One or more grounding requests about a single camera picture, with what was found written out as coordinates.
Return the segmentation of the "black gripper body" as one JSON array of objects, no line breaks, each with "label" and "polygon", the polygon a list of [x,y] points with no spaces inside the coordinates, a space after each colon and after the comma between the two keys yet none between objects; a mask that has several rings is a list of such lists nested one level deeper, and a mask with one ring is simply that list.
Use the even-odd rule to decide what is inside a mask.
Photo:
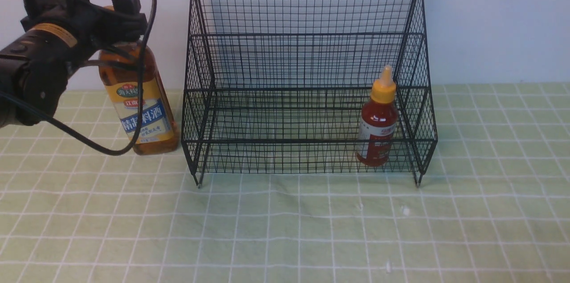
[{"label": "black gripper body", "polygon": [[112,0],[113,9],[90,0],[23,0],[28,32],[52,29],[69,48],[87,60],[99,49],[135,42],[148,31],[140,0]]}]

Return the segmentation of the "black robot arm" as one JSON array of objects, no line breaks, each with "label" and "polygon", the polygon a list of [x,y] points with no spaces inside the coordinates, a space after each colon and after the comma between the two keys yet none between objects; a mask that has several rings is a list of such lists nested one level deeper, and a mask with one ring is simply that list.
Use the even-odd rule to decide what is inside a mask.
[{"label": "black robot arm", "polygon": [[96,52],[138,41],[148,28],[140,0],[23,0],[24,34],[1,51],[1,90],[53,117],[69,79]]}]

